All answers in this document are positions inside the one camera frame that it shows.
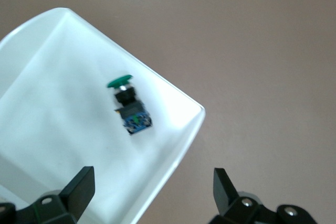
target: screw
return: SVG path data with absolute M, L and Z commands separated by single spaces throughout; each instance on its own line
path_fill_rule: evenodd
M 291 215 L 291 216 L 296 216 L 298 215 L 298 212 L 292 208 L 292 207 L 286 207 L 285 208 L 285 212 L 288 214 L 288 215 Z
M 41 201 L 41 203 L 42 203 L 42 205 L 45 205 L 45 204 L 48 204 L 48 203 L 52 202 L 52 200 L 53 200 L 52 198 L 48 197 L 48 198 L 43 199 Z
M 253 205 L 253 202 L 248 198 L 243 199 L 241 203 L 243 203 L 243 205 L 246 207 L 251 207 Z

